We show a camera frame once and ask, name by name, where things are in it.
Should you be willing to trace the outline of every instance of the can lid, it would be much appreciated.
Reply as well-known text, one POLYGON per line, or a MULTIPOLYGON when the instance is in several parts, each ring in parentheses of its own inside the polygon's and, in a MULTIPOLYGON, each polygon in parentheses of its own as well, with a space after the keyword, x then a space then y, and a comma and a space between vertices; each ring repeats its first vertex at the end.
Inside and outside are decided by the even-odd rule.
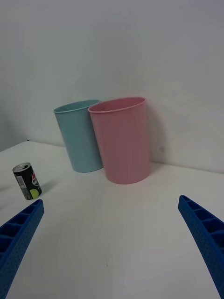
POLYGON ((30 164, 29 162, 19 164, 19 165, 15 166, 15 167, 13 168, 13 172, 14 172, 14 173, 17 173, 17 172, 24 171, 24 170, 26 170, 27 168, 29 168, 30 166, 31 166, 31 164, 30 164))

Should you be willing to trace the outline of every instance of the pepsi can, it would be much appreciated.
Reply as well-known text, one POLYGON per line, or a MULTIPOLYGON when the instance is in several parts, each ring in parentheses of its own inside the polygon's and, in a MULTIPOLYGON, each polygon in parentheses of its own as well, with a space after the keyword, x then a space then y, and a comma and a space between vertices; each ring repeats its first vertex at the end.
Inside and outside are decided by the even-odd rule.
POLYGON ((41 195, 42 190, 30 163, 17 165, 13 173, 25 199, 36 199, 41 195))

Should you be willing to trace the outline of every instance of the pepsi logo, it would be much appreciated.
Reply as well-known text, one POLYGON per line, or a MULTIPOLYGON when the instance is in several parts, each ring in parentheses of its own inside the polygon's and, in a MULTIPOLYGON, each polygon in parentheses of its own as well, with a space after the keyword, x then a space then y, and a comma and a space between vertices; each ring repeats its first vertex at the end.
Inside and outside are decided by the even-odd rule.
POLYGON ((39 185, 39 184, 38 184, 38 181, 37 181, 37 179, 36 179, 36 175, 35 175, 35 173, 33 173, 33 175, 32 175, 32 183, 33 183, 34 186, 38 186, 38 185, 39 185))

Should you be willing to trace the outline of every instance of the plastic cup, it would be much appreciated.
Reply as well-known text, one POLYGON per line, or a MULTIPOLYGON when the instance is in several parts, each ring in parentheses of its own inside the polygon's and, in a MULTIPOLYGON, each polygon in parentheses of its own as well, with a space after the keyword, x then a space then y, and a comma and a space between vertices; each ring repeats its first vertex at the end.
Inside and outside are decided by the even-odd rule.
POLYGON ((98 100, 67 104, 54 110, 72 168, 91 172, 103 167, 88 108, 98 100))
POLYGON ((124 98, 89 109, 107 178, 131 184, 150 173, 146 100, 124 98))

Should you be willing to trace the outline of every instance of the light blue cup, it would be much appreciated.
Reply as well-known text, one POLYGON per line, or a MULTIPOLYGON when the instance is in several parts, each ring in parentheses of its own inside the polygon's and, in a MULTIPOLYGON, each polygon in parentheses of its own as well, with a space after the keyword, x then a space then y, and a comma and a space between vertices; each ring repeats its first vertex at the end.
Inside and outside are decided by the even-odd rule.
POLYGON ((72 168, 91 172, 103 167, 88 108, 99 100, 75 102, 54 110, 72 168))

